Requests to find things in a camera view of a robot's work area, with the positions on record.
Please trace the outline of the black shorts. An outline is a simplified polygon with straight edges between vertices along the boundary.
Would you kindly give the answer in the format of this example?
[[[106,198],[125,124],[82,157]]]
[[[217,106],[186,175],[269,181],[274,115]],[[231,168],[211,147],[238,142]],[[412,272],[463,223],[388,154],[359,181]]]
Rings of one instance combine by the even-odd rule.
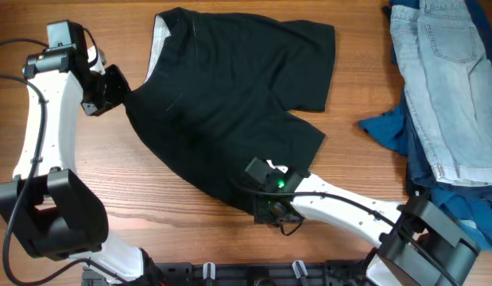
[[[255,14],[159,13],[147,80],[124,100],[141,141],[173,172],[246,213],[254,158],[308,169],[324,133],[294,115],[322,112],[335,28]]]

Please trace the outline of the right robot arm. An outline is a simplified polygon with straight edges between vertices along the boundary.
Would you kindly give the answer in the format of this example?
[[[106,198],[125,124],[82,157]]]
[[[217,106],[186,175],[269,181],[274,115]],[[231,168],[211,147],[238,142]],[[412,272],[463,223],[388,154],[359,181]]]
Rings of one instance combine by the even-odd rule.
[[[254,158],[243,191],[265,197],[278,219],[298,217],[341,227],[373,246],[365,277],[375,285],[461,285],[481,249],[424,197],[371,199],[316,174]]]

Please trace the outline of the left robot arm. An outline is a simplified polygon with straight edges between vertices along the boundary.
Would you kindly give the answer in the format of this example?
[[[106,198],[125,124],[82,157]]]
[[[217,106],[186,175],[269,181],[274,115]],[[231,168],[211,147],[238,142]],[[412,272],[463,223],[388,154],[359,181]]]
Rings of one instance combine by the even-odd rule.
[[[130,88],[107,65],[90,32],[73,21],[49,23],[43,51],[28,56],[19,81],[29,92],[25,140],[13,179],[0,184],[7,224],[2,263],[8,277],[10,240],[33,258],[86,265],[108,285],[156,285],[148,254],[109,230],[105,207],[76,174],[78,113],[99,116]]]

